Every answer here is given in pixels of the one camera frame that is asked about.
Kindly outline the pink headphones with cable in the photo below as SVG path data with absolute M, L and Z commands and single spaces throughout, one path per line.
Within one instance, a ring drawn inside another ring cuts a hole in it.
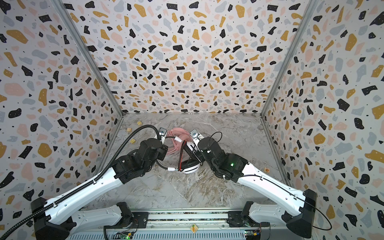
M 168 148 L 167 155 L 179 153 L 182 149 L 183 141 L 187 142 L 187 146 L 190 150 L 192 150 L 195 145 L 190 133 L 182 128 L 173 128 L 172 130 L 169 130 L 167 132 L 167 137 L 170 137 L 170 140 L 172 140 L 173 143 L 173 146 Z

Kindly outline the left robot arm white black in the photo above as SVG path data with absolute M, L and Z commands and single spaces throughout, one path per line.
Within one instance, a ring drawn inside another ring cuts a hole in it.
M 137 224 L 126 203 L 120 202 L 100 210 L 83 211 L 81 208 L 104 193 L 142 177 L 156 161 L 162 161 L 168 147 L 162 141 L 150 138 L 140 147 L 112 161 L 102 174 L 77 186 L 63 195 L 32 203 L 35 235 L 38 240 L 65 240 L 70 235 L 98 227 L 133 227 Z

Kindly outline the white black headphones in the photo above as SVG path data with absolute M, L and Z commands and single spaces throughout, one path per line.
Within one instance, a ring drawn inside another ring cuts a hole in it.
M 200 166 L 203 165 L 203 162 L 196 156 L 196 152 L 198 151 L 197 145 L 195 144 L 193 149 L 187 146 L 187 142 L 182 142 L 182 149 L 180 150 L 178 166 L 176 168 L 173 167 L 165 167 L 158 160 L 157 164 L 160 168 L 167 170 L 169 172 L 182 172 L 184 174 L 192 174 L 195 173 Z

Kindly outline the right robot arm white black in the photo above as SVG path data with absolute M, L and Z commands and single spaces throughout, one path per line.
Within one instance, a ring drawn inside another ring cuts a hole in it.
M 267 215 L 279 219 L 294 234 L 309 239 L 312 237 L 316 211 L 317 193 L 289 187 L 263 173 L 245 158 L 225 153 L 213 138 L 197 138 L 198 158 L 208 163 L 218 178 L 233 181 L 257 191 L 282 210 Z

